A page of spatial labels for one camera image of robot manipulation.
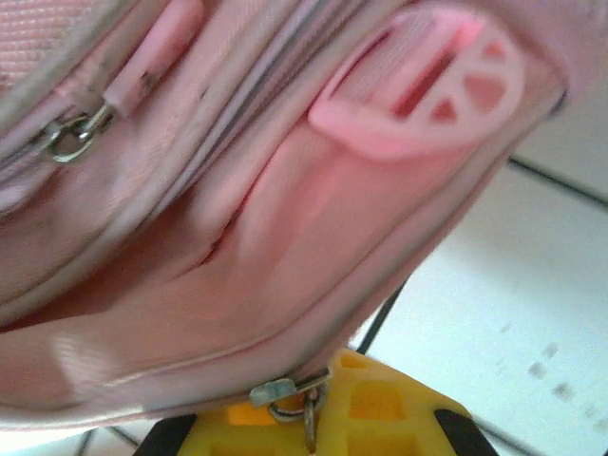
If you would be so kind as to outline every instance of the pink bag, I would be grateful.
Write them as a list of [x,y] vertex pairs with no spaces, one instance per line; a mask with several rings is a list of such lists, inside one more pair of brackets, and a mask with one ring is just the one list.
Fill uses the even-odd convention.
[[324,372],[601,74],[607,8],[1,1],[0,429]]

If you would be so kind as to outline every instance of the yellow plastic object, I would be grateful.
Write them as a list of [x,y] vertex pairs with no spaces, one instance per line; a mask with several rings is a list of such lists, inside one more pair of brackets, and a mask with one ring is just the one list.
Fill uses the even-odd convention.
[[[455,456],[434,416],[469,416],[444,395],[356,352],[335,359],[318,418],[317,456]],[[307,456],[302,423],[277,424],[266,408],[242,404],[203,413],[180,456]]]

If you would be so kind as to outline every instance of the yellow plastic crate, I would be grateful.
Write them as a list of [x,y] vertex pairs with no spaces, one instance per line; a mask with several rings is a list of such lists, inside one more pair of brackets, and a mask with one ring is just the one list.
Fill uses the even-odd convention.
[[[318,419],[317,456],[461,456],[496,454],[486,441],[465,444],[458,425],[440,425],[437,410],[468,417],[460,404],[397,370],[353,351],[335,359],[329,396]],[[473,450],[479,446],[479,452]],[[266,408],[249,404],[203,413],[180,456],[307,456],[302,423],[277,424]]]

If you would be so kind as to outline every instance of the white tile floor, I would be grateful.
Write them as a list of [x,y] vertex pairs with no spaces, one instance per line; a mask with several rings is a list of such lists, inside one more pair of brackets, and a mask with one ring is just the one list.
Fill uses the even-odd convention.
[[[608,97],[602,100],[596,109],[605,112]],[[589,113],[579,115],[584,123]],[[578,161],[570,154],[577,147],[553,136],[544,145],[535,136],[519,153],[604,192],[608,133],[603,114],[591,118],[600,124],[571,131],[593,130],[578,145],[595,147],[587,154],[592,159]],[[560,152],[564,147],[568,154]],[[549,162],[552,150],[558,160]],[[608,448],[607,330],[608,212],[505,168],[412,277],[370,355],[462,402],[540,454],[602,456]],[[141,440],[151,426],[125,430]],[[71,456],[80,443],[72,436],[16,450],[45,439],[52,440],[0,435],[0,452]],[[518,454],[493,443],[501,456]],[[103,430],[85,455],[132,452]]]

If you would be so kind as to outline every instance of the zipper pull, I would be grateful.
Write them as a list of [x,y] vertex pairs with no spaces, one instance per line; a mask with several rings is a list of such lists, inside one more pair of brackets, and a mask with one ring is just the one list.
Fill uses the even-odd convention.
[[118,115],[126,118],[187,50],[203,23],[200,0],[172,0],[123,70],[104,92],[104,104],[92,116],[47,125],[36,149],[66,164],[82,157]]

